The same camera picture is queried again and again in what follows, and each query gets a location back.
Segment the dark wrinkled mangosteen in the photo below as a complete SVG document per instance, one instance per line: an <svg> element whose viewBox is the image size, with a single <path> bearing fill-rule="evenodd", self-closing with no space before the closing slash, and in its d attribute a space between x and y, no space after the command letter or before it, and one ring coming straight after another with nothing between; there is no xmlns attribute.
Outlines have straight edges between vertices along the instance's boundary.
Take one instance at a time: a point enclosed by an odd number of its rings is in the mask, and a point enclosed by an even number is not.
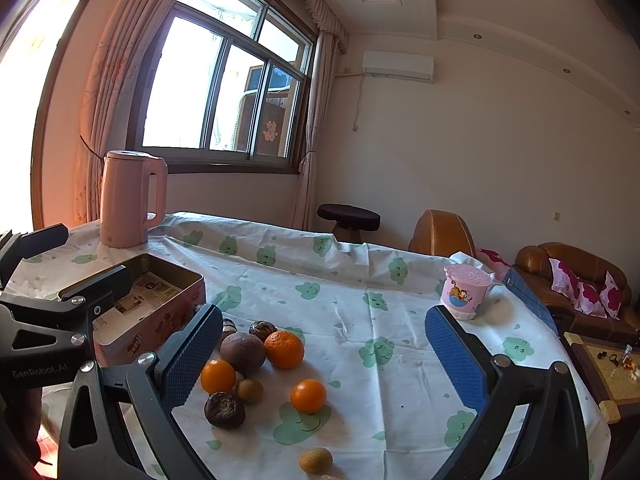
<svg viewBox="0 0 640 480"><path fill-rule="evenodd" d="M214 427L221 429L236 429L241 427L246 419L244 404L233 393L218 391L212 393L205 405L204 415Z"/></svg>

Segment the large purple passion fruit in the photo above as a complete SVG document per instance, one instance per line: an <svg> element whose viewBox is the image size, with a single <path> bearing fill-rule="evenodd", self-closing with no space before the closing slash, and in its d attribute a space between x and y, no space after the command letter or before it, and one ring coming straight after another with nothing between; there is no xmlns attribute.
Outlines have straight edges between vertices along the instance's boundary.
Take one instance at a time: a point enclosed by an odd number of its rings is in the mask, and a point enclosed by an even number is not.
<svg viewBox="0 0 640 480"><path fill-rule="evenodd" d="M249 333L234 333L220 345L221 357L238 373L250 376L256 373L266 360L266 350L262 341Z"/></svg>

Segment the small dark wrinkled fruit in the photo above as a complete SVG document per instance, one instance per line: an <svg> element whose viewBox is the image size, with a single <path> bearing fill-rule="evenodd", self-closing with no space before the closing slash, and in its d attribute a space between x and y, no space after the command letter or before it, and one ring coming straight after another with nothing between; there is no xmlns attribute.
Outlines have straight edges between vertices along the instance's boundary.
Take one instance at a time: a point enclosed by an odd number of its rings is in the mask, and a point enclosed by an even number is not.
<svg viewBox="0 0 640 480"><path fill-rule="evenodd" d="M260 341L265 342L266 339L277 330L277 327L271 322L261 320L254 322L248 329L248 332Z"/></svg>

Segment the orange tangerine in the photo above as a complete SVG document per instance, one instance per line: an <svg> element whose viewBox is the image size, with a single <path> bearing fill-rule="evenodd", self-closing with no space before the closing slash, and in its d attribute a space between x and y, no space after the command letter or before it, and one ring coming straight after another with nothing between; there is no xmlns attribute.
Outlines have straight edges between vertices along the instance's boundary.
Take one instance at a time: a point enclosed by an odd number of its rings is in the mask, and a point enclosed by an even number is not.
<svg viewBox="0 0 640 480"><path fill-rule="evenodd" d="M292 407L304 414L314 414L326 405L326 387L315 379L304 379L290 393Z"/></svg>
<svg viewBox="0 0 640 480"><path fill-rule="evenodd" d="M264 341L266 356L272 366L290 370L299 366L305 356L302 341L286 330L277 330Z"/></svg>
<svg viewBox="0 0 640 480"><path fill-rule="evenodd" d="M231 392L235 385L235 370L225 360L209 360L201 371L200 382L208 394Z"/></svg>

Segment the small brown longan front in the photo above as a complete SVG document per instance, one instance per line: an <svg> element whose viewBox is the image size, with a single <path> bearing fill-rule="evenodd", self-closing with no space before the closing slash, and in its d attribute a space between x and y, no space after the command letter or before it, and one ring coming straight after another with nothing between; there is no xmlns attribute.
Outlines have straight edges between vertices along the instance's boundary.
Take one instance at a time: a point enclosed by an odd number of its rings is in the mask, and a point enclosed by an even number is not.
<svg viewBox="0 0 640 480"><path fill-rule="evenodd" d="M333 455L326 448L307 448L298 458L298 466L306 474L326 474L333 465Z"/></svg>

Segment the small brown longan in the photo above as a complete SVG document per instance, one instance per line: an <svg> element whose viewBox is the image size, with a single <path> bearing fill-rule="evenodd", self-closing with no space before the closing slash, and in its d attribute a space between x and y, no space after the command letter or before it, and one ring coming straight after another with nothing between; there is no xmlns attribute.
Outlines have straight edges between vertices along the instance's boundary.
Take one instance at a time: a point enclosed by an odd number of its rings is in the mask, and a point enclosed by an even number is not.
<svg viewBox="0 0 640 480"><path fill-rule="evenodd" d="M326 448L307 448L298 458L298 466L306 474L326 474L333 465L333 455Z"/></svg>
<svg viewBox="0 0 640 480"><path fill-rule="evenodd" d="M245 404L257 404L264 396L264 386L256 379L241 379L235 387L236 396Z"/></svg>

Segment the paper leaflet in box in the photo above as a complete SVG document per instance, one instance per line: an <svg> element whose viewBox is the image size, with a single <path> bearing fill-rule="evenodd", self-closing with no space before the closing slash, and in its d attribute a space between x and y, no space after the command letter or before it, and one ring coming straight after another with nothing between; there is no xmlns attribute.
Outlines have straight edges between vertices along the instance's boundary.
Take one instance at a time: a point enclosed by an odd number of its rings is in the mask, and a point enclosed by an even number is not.
<svg viewBox="0 0 640 480"><path fill-rule="evenodd" d="M178 295L180 288L152 272L138 276L128 295L93 321L93 329L105 338L115 338L147 318L165 302Z"/></svg>

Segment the pink tin box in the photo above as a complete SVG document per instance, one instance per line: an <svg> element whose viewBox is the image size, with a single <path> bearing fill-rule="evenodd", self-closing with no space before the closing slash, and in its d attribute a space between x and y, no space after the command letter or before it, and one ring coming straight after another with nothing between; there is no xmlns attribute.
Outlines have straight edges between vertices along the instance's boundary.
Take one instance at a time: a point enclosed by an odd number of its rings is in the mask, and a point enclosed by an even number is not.
<svg viewBox="0 0 640 480"><path fill-rule="evenodd" d="M93 321L96 358L102 366L130 364L157 351L206 301L201 274L150 254L122 262L130 292Z"/></svg>

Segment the orange tangerine back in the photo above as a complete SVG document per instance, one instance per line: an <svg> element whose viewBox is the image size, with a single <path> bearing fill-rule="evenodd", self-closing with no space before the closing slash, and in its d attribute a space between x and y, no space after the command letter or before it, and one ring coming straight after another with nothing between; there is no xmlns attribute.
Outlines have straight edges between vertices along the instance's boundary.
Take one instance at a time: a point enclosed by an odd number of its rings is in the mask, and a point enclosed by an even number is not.
<svg viewBox="0 0 640 480"><path fill-rule="evenodd" d="M302 341L286 330L277 330L264 341L266 356L272 366L290 370L299 366L305 356Z"/></svg>

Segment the pink cartoon cup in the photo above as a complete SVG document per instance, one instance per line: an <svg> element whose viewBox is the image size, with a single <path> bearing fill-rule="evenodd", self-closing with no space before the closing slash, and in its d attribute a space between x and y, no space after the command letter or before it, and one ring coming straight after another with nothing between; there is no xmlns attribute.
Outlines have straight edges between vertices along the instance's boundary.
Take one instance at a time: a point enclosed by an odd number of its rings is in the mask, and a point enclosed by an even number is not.
<svg viewBox="0 0 640 480"><path fill-rule="evenodd" d="M457 320L472 320L486 294L498 282L491 274L468 264L448 264L444 272L440 301Z"/></svg>

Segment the white green patterned tablecloth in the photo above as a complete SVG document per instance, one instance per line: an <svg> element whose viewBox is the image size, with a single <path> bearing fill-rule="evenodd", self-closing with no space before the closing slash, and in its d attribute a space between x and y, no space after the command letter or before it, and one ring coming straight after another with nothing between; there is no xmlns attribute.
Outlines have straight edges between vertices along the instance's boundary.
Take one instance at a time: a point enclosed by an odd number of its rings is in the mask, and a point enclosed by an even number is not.
<svg viewBox="0 0 640 480"><path fill-rule="evenodd" d="M427 311L441 306L445 258L187 212L167 216L134 248L103 245L99 230L97 223L68 229L63 246L23 259L1 291L60 300L70 285L150 254L201 274L206 301L195 313L212 304L238 333L264 320L304 344L303 362L290 370L272 366L267 356L250 376L235 370L235 396L241 379L264 386L257 404L242 402L241 427L221 429L207 421L210 394L200 376L186 402L172 410L212 479L298 479L298 458L307 448L329 450L333 465L327 474L343 479L437 479L476 416L461 402L425 335ZM608 425L552 329L500 283L474 320L458 323L489 353L505 354L515 364L567 364L586 428L587 479L600 478ZM304 379L326 387L326 405L317 413L296 411L290 402L292 388ZM17 403L36 398L41 388L1 388L2 415L16 415ZM119 408L145 472L165 477L134 408ZM526 412L525 405L515 409L482 478L499 479Z"/></svg>

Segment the pink curtain right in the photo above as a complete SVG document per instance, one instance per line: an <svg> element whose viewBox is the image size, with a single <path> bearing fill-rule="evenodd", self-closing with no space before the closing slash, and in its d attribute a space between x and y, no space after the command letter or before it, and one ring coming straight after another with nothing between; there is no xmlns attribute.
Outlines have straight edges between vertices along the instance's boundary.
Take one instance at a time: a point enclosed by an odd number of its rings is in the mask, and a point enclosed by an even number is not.
<svg viewBox="0 0 640 480"><path fill-rule="evenodd" d="M292 213L291 226L296 230L309 231L311 217L314 215L312 206L317 183L317 152L323 136L339 54L337 38L329 32L320 32L312 66L305 122L305 154L298 166L298 183Z"/></svg>

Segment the pink curtain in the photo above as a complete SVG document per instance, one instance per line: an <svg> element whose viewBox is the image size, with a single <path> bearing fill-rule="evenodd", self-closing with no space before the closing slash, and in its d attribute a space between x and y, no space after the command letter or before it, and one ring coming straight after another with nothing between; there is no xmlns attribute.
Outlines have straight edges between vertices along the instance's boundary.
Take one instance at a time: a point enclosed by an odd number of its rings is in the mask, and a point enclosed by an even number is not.
<svg viewBox="0 0 640 480"><path fill-rule="evenodd" d="M99 218L103 157L116 108L160 23L176 0L117 0L96 48L79 118L73 222Z"/></svg>
<svg viewBox="0 0 640 480"><path fill-rule="evenodd" d="M337 38L329 32L320 32L312 66L305 122L305 154L298 166L298 183L292 213L291 226L296 230L309 231L311 217L314 215L312 206L317 183L317 152L323 136L339 54Z"/></svg>

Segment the sliding glass window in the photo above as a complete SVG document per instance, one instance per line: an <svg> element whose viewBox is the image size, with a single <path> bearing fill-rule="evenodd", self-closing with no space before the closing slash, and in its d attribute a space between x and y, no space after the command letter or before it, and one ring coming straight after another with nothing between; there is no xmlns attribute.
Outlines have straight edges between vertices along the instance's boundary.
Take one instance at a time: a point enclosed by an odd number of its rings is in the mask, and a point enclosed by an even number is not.
<svg viewBox="0 0 640 480"><path fill-rule="evenodd" d="M143 58L128 148L175 174L295 171L317 38L282 0L175 0Z"/></svg>

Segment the pink curtain left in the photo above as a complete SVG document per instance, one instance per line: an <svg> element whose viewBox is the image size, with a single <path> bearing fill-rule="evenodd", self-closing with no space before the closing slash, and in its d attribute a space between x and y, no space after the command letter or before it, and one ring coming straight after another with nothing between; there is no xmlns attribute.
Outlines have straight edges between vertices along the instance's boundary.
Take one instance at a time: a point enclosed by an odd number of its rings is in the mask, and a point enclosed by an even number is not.
<svg viewBox="0 0 640 480"><path fill-rule="evenodd" d="M176 0L117 0L96 48L79 118L73 222L99 218L103 157L116 108L160 23Z"/></svg>

